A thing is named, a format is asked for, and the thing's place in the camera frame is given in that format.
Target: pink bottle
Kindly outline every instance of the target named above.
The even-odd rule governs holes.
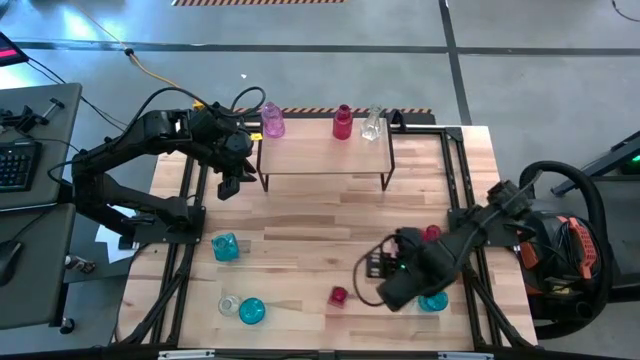
[[[333,136],[340,140],[348,139],[351,136],[352,126],[353,115],[351,115],[349,105],[340,105],[333,116]]]
[[[278,138],[284,135],[282,111],[272,102],[266,103],[262,108],[262,124],[268,136]]]

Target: gray floor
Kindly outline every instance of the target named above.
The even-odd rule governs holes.
[[[173,8],[169,0],[85,1],[86,9],[124,41],[245,45],[445,46],[437,0],[349,0],[342,5]],[[618,0],[640,17],[640,2]],[[640,47],[640,24],[608,0],[449,0],[458,46]],[[14,1],[0,29],[17,41],[110,40],[65,1]],[[121,120],[162,83],[142,74],[120,52],[27,50],[84,95]],[[263,86],[282,106],[373,102],[431,107],[439,124],[460,124],[446,54],[138,52],[146,66],[209,100],[229,103],[241,89]],[[461,56],[473,124],[491,129],[504,179],[527,164],[560,160],[581,166],[637,129],[638,57]],[[49,83],[26,65],[0,68],[0,88]],[[181,95],[156,108],[188,107]],[[81,106],[73,143],[91,147],[117,131]],[[121,183],[148,189],[152,157],[114,170]],[[545,176],[539,193],[558,182]],[[640,271],[637,187],[603,185],[611,242],[623,271]],[[581,211],[571,194],[562,206]],[[96,226],[79,220],[74,242]],[[60,336],[33,327],[0,332],[0,353],[104,345],[113,329],[124,279],[76,284],[67,312],[78,329]],[[612,305],[587,329],[543,345],[549,349],[638,358],[640,306]]]

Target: clear glass bottle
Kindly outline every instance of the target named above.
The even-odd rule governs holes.
[[[371,105],[369,107],[369,117],[362,123],[360,131],[362,137],[367,140],[375,140],[380,137],[380,113],[382,106]]]

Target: black keyboard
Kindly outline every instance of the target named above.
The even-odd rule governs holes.
[[[41,151],[35,141],[0,143],[0,193],[31,190]]]

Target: yellow cable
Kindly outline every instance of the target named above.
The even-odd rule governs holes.
[[[87,13],[80,5],[78,5],[75,1],[73,0],[69,0],[69,2],[71,3],[71,5],[75,6],[76,9],[78,9],[81,13],[84,14],[84,16],[86,16],[89,20],[91,20],[97,27],[99,27],[100,29],[102,29],[102,31],[104,31],[107,35],[111,36],[115,41],[117,41],[118,43],[120,43],[120,45],[122,46],[122,48],[124,50],[129,49],[129,47],[123,43],[122,41],[120,41],[120,39],[118,39],[117,37],[115,37],[115,35],[113,35],[112,33],[109,32],[109,30],[105,29],[104,27],[102,27],[102,25],[100,25],[100,23],[98,21],[96,21],[96,19],[94,19],[91,15],[89,15],[89,13]],[[177,87],[179,88],[180,86],[178,86],[178,84],[174,83],[173,81],[164,78],[158,74],[155,74],[149,70],[147,70],[144,66],[142,66],[142,63],[140,62],[140,60],[138,59],[138,57],[135,54],[131,54],[129,55],[129,59],[131,59],[133,61],[133,63],[138,66],[140,68],[140,70],[142,70],[144,73],[146,73],[149,76],[152,76],[160,81],[164,81],[165,83]]]

